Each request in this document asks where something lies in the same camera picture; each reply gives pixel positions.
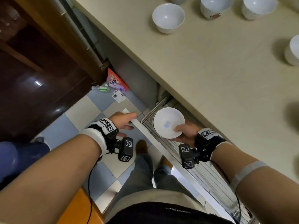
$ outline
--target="kitchen counter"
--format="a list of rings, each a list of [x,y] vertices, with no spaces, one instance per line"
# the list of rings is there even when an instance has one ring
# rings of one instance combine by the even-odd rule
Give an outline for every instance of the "kitchen counter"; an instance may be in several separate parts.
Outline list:
[[[206,126],[299,182],[299,67],[283,57],[299,14],[279,5],[247,21],[235,0],[207,21],[188,0],[185,22],[165,35],[151,15],[167,0],[72,1]]]

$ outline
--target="plastic bag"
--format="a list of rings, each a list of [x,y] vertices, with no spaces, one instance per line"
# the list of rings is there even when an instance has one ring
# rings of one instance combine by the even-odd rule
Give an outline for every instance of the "plastic bag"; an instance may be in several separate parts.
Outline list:
[[[110,87],[120,91],[128,91],[129,87],[122,81],[122,79],[115,74],[110,68],[108,68],[107,83]]]

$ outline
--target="pant leg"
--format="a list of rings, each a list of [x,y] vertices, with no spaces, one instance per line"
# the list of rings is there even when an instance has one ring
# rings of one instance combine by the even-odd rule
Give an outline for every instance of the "pant leg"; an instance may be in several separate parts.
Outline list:
[[[171,168],[166,164],[160,165],[154,173],[154,181],[158,189],[165,189],[184,193],[185,195],[196,200],[196,198],[187,190],[173,175]]]
[[[150,157],[150,155],[138,154],[135,159],[134,169],[130,173],[129,178],[126,180],[119,193],[117,194],[111,207],[113,207],[121,198],[129,194],[144,191],[147,189],[152,189],[152,173],[153,165],[152,158]]]

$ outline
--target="hand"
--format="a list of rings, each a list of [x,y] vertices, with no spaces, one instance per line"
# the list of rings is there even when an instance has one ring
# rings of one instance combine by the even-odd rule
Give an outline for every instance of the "hand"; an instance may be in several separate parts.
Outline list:
[[[114,113],[109,119],[114,123],[114,125],[118,129],[125,129],[125,130],[132,130],[134,129],[133,126],[127,125],[128,123],[131,123],[131,119],[136,119],[137,113],[131,112],[127,114],[123,114],[122,112],[116,112]],[[125,133],[118,133],[117,134],[120,137],[126,137],[127,135]]]
[[[191,148],[194,148],[195,137],[201,129],[203,128],[185,118],[185,124],[177,125],[174,128],[175,132],[182,131],[183,133],[179,137],[172,139],[172,141],[188,144]]]

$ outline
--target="brown shoe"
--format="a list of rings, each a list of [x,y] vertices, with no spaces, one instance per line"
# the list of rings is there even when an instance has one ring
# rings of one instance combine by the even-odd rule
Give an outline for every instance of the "brown shoe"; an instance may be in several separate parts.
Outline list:
[[[136,154],[142,154],[142,153],[147,153],[147,143],[145,140],[140,140],[137,142],[136,147]]]
[[[171,162],[169,162],[168,159],[165,158],[165,156],[162,156],[161,161],[160,161],[160,165],[166,164],[167,166],[170,167],[170,169],[172,169],[173,165],[171,164]]]

